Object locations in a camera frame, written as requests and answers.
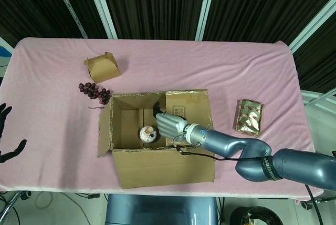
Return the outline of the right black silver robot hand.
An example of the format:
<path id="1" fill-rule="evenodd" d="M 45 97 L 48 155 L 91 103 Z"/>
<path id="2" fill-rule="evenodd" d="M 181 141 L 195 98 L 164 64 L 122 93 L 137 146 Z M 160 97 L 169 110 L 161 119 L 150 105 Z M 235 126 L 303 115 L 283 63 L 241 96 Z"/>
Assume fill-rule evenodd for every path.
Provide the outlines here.
<path id="1" fill-rule="evenodd" d="M 156 102 L 153 106 L 153 116 L 156 119 L 159 134 L 173 141 L 185 141 L 185 128 L 189 125 L 188 121 L 181 116 L 163 112 L 160 103 Z"/>

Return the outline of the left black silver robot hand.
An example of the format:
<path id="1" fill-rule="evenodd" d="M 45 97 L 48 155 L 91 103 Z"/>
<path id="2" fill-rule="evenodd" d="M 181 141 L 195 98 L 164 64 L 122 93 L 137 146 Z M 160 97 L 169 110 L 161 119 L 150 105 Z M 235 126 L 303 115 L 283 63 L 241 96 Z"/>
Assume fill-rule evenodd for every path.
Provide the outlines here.
<path id="1" fill-rule="evenodd" d="M 5 120 L 8 114 L 11 112 L 11 110 L 12 110 L 12 107 L 7 106 L 6 103 L 3 103 L 0 105 L 0 140 L 1 140 L 3 130 L 5 127 Z M 14 151 L 10 151 L 3 155 L 2 155 L 2 152 L 0 151 L 0 163 L 5 163 L 6 161 L 14 157 L 17 157 L 24 150 L 26 144 L 27 144 L 27 140 L 23 139 Z"/>

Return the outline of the large cardboard box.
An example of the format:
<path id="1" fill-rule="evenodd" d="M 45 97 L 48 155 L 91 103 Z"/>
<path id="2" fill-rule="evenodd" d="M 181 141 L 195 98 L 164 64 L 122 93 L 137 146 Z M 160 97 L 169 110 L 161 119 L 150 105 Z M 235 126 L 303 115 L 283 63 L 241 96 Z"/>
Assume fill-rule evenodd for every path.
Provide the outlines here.
<path id="1" fill-rule="evenodd" d="M 152 143 L 140 138 L 144 127 L 158 128 L 153 107 L 213 127 L 206 90 L 114 94 L 100 113 L 98 156 L 110 151 L 122 189 L 213 182 L 212 153 L 158 133 Z"/>

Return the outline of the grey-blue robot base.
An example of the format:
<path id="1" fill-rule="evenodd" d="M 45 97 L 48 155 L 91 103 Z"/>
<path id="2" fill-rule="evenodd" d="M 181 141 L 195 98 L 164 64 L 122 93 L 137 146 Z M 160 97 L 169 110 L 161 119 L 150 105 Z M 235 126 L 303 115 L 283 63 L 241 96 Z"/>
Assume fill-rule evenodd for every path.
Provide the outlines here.
<path id="1" fill-rule="evenodd" d="M 104 225 L 218 225 L 217 200 L 109 194 Z"/>

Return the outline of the pink white dessert cup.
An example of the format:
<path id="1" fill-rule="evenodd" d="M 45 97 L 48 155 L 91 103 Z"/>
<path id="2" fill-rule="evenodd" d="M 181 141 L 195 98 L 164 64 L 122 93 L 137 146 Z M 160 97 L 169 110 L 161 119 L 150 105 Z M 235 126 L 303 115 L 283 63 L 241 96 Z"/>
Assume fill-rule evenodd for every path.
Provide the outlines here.
<path id="1" fill-rule="evenodd" d="M 139 132 L 140 140 L 145 143 L 152 143 L 157 138 L 157 131 L 152 126 L 144 126 Z"/>

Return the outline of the pink table cloth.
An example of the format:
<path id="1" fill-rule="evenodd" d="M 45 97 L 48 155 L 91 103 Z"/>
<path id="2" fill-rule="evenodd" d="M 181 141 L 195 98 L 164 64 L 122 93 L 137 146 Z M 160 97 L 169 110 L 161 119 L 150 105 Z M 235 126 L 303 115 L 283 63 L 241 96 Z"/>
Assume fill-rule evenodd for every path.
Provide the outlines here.
<path id="1" fill-rule="evenodd" d="M 112 53 L 121 76 L 115 93 L 207 89 L 214 127 L 236 135 L 237 102 L 264 104 L 261 139 L 313 151 L 292 53 L 282 42 L 196 42 L 25 38 L 15 47 L 0 104 L 12 107 L 0 141 L 0 191 L 121 192 L 113 156 L 98 157 L 100 105 L 78 90 L 90 80 L 84 60 Z"/>

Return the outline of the gold foil snack packet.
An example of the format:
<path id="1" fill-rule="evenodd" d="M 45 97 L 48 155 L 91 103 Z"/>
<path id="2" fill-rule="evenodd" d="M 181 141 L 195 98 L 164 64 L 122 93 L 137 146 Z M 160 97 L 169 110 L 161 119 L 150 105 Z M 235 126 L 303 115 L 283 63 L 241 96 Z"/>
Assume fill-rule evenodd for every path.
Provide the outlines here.
<path id="1" fill-rule="evenodd" d="M 235 130 L 241 134 L 258 137 L 264 105 L 258 101 L 241 99 L 238 103 Z"/>

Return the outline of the chrome stand legs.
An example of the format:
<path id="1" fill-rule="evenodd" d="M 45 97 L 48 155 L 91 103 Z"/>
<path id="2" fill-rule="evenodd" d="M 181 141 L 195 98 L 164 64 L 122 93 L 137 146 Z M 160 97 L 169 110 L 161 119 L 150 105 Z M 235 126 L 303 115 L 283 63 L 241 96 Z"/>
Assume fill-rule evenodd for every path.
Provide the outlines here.
<path id="1" fill-rule="evenodd" d="M 7 200 L 4 197 L 4 194 L 6 193 L 7 191 L 0 191 L 0 201 L 2 201 L 5 204 L 2 211 L 0 211 L 0 225 L 4 225 L 4 221 L 11 210 L 13 210 L 16 215 L 18 225 L 21 225 L 20 218 L 19 218 L 17 210 L 14 207 L 14 204 L 16 203 L 18 199 L 21 199 L 21 200 L 29 199 L 32 195 L 32 192 L 31 191 L 18 191 L 9 200 Z"/>

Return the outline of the bunch of dark red grapes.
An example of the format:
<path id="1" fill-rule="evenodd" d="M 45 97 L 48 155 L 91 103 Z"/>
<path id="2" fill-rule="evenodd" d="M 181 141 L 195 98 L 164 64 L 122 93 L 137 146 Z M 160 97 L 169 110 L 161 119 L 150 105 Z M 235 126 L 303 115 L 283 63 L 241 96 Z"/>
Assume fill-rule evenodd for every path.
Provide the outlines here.
<path id="1" fill-rule="evenodd" d="M 80 83 L 78 88 L 81 93 L 88 96 L 91 100 L 97 99 L 100 103 L 100 107 L 98 107 L 100 109 L 106 106 L 112 96 L 110 90 L 106 90 L 105 88 L 100 89 L 95 83 Z"/>

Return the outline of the small kraft paper box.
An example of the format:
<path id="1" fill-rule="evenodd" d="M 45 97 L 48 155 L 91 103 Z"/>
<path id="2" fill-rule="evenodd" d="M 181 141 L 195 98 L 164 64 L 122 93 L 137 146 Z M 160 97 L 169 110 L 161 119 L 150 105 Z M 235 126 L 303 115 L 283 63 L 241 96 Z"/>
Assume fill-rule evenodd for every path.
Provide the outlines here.
<path id="1" fill-rule="evenodd" d="M 87 67 L 88 73 L 95 83 L 101 83 L 121 75 L 117 61 L 110 52 L 105 52 L 94 58 L 87 58 L 83 64 Z"/>

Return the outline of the black waste bin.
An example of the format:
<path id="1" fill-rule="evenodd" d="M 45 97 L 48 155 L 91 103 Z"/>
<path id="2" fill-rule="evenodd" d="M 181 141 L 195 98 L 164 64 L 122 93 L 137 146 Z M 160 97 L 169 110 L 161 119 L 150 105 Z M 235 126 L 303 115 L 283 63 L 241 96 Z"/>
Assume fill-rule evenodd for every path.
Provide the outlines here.
<path id="1" fill-rule="evenodd" d="M 284 225 L 281 219 L 265 207 L 239 207 L 230 215 L 229 225 Z"/>

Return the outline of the white metal rack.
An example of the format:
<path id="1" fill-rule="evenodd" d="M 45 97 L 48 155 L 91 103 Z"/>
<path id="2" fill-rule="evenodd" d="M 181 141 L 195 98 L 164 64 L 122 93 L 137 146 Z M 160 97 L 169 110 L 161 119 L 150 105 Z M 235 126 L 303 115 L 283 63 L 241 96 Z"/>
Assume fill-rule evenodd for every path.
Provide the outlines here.
<path id="1" fill-rule="evenodd" d="M 306 107 L 317 107 L 336 114 L 336 88 L 326 93 L 301 90 L 301 95 Z"/>

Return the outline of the white metal frame post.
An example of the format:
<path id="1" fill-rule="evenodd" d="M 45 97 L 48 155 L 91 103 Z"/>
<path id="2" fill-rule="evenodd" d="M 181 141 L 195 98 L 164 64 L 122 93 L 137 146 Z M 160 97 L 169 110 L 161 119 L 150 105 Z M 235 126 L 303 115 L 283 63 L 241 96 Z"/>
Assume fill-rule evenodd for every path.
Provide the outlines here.
<path id="1" fill-rule="evenodd" d="M 289 48 L 291 52 L 295 53 L 335 12 L 336 0 L 328 0 L 290 43 Z"/>
<path id="2" fill-rule="evenodd" d="M 196 41 L 203 40 L 211 3 L 212 3 L 212 0 L 202 0 L 201 10 L 199 13 L 199 19 L 198 19 L 197 29 L 196 29 L 196 34 L 195 34 Z"/>
<path id="3" fill-rule="evenodd" d="M 114 23 L 107 5 L 106 0 L 93 0 L 97 8 L 99 17 L 103 24 L 103 28 L 106 32 L 106 35 L 109 39 L 118 39 Z"/>

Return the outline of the thin grey frame strip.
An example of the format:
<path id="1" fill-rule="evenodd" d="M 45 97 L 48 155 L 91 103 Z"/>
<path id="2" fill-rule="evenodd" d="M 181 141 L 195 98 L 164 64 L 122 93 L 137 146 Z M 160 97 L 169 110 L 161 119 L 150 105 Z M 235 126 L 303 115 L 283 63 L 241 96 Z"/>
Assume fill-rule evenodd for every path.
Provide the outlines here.
<path id="1" fill-rule="evenodd" d="M 70 0 L 63 0 L 63 2 L 65 3 L 65 5 L 66 5 L 66 7 L 68 8 L 68 10 L 69 10 L 69 12 L 70 12 L 72 18 L 74 19 L 74 21 L 75 21 L 75 23 L 76 23 L 76 25 L 77 25 L 79 31 L 81 32 L 82 37 L 87 39 L 87 38 L 88 38 L 88 35 L 87 35 L 87 33 L 85 32 L 85 29 L 84 29 L 84 27 L 82 26 L 82 24 L 81 24 L 81 22 L 80 22 L 80 20 L 79 20 L 79 18 L 78 18 L 78 16 L 77 16 L 77 14 L 76 14 L 76 12 L 75 12 L 73 6 L 71 5 Z"/>

